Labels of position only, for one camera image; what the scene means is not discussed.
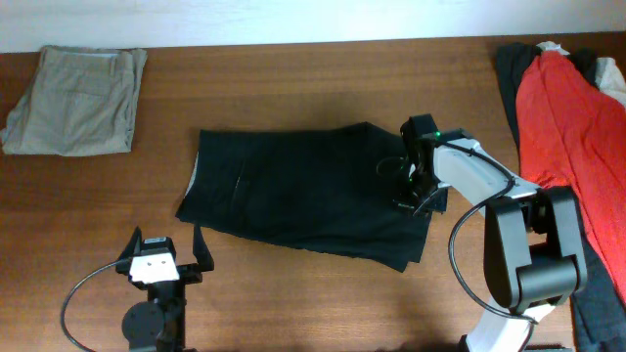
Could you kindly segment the dark navy shorts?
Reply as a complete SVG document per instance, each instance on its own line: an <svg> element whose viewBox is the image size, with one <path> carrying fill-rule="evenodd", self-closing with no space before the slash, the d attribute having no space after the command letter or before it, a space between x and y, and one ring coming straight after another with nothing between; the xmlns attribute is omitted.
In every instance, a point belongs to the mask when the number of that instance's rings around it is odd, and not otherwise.
<svg viewBox="0 0 626 352"><path fill-rule="evenodd" d="M364 258L402 272L419 262L441 192L418 208L401 138L369 122L334 130L202 130L194 181L176 216L240 238Z"/></svg>

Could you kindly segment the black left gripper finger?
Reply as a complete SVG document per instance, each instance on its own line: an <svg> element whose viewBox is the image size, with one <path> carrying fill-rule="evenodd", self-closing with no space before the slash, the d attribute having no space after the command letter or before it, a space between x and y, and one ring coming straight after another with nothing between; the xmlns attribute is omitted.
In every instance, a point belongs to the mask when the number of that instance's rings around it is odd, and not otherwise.
<svg viewBox="0 0 626 352"><path fill-rule="evenodd" d="M141 251L142 231L136 227L131 235L126 247L118 256L118 263L115 265L117 273L128 273L130 271L133 257Z"/></svg>
<svg viewBox="0 0 626 352"><path fill-rule="evenodd" d="M214 260L203 238L199 224L194 225L193 255L197 259L200 271L208 272L214 270Z"/></svg>

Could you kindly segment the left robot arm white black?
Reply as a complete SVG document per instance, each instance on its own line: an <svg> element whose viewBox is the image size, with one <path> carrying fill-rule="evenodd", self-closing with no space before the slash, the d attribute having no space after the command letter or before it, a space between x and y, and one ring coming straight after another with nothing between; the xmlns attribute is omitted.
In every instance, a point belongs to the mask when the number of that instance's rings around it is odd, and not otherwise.
<svg viewBox="0 0 626 352"><path fill-rule="evenodd" d="M147 293L128 309L121 323L130 351L185 352L186 287L202 282L214 260L199 225L193 233L194 263L178 265L172 238L143 239L135 229L115 265L118 274Z"/></svg>

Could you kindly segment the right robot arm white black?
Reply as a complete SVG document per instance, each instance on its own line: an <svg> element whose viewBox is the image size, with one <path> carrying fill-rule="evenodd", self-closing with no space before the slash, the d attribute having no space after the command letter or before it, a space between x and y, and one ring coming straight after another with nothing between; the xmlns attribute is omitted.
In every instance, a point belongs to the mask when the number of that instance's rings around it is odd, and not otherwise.
<svg viewBox="0 0 626 352"><path fill-rule="evenodd" d="M442 132L428 114L400 128L412 215L435 210L448 189L471 205L448 240L453 273L483 309L461 351L525 351L540 321L588 280L578 200L569 187L544 189L490 156L464 129ZM483 273L490 292L479 298L464 280L455 242L472 215L484 218Z"/></svg>

